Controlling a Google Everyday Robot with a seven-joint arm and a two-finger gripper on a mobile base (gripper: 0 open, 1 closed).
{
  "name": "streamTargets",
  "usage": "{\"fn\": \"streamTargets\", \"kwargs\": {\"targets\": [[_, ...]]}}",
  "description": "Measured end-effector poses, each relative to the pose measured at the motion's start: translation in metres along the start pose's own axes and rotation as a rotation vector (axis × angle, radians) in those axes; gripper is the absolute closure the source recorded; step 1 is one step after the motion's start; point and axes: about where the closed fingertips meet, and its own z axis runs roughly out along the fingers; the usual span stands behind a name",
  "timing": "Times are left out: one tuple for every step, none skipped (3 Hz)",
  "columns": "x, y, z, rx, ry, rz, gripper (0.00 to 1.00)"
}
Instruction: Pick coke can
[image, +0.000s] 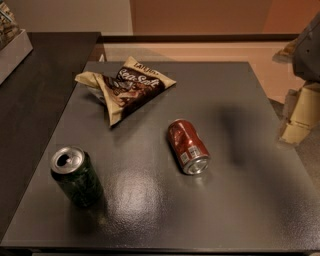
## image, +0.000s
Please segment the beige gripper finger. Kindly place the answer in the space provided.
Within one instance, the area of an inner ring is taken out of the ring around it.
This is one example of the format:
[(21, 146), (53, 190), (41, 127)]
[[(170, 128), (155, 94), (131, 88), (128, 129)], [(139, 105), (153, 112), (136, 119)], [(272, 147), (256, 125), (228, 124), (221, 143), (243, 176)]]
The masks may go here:
[(320, 122), (320, 84), (306, 82), (298, 91), (289, 90), (282, 113), (279, 140), (300, 144)]

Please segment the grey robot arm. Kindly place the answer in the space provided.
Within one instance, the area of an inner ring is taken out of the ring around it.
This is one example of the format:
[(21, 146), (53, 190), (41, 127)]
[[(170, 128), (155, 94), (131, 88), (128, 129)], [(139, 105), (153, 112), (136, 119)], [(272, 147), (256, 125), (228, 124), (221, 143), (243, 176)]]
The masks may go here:
[(279, 140), (298, 145), (320, 122), (320, 13), (298, 36), (292, 63), (294, 75), (305, 84), (288, 91)]

